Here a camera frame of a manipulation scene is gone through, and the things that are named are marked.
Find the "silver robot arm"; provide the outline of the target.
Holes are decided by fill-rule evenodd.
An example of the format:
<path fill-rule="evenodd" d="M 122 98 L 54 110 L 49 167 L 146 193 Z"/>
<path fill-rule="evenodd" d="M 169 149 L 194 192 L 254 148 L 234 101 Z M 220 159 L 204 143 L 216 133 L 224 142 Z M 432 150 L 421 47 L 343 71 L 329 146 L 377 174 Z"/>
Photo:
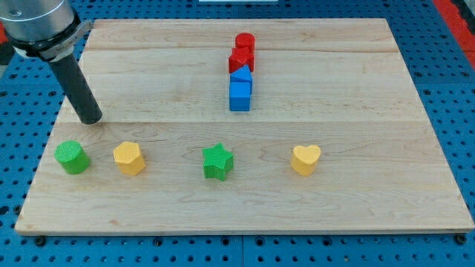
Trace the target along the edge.
<path fill-rule="evenodd" d="M 45 62 L 71 55 L 73 46 L 94 28 L 68 0 L 1 0 L 1 23 L 18 54 Z"/>

